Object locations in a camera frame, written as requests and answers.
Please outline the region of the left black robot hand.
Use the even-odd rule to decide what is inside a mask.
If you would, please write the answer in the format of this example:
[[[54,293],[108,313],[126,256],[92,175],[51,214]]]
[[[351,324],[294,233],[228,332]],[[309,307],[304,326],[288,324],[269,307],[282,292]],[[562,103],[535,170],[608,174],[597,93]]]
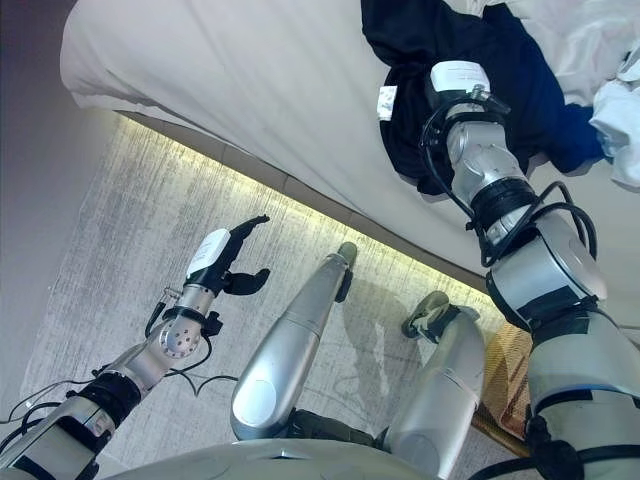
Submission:
[[[245,296],[258,292],[269,278],[270,270],[263,268],[256,274],[232,273],[231,265],[254,228],[269,220],[267,215],[261,215],[231,230],[221,228],[209,233],[187,267],[184,286],[198,285],[215,295],[224,292]]]

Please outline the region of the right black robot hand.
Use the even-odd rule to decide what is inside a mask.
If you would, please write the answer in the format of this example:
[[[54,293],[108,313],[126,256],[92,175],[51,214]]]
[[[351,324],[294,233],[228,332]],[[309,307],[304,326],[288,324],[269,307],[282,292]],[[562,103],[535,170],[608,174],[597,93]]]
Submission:
[[[480,64],[449,60],[438,62],[431,68],[428,96],[435,103],[447,98],[464,97],[474,92],[492,92],[490,80]]]

